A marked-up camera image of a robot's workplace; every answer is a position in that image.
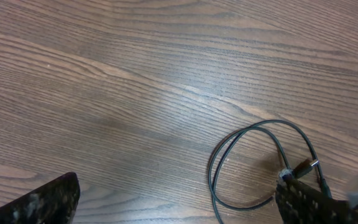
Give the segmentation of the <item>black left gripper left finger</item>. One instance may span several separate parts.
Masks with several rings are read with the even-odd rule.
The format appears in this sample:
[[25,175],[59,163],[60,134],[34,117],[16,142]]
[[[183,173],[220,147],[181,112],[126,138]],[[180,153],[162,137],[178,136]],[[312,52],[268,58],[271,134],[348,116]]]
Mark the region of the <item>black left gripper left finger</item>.
[[0,207],[0,224],[71,224],[80,199],[77,174],[68,172]]

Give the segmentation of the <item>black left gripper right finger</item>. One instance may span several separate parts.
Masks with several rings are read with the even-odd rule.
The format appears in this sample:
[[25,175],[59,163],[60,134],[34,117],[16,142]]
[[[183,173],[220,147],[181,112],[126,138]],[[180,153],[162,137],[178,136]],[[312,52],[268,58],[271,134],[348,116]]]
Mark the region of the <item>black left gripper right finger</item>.
[[296,179],[278,181],[275,201],[284,223],[358,224],[358,174],[345,186],[346,200],[336,200]]

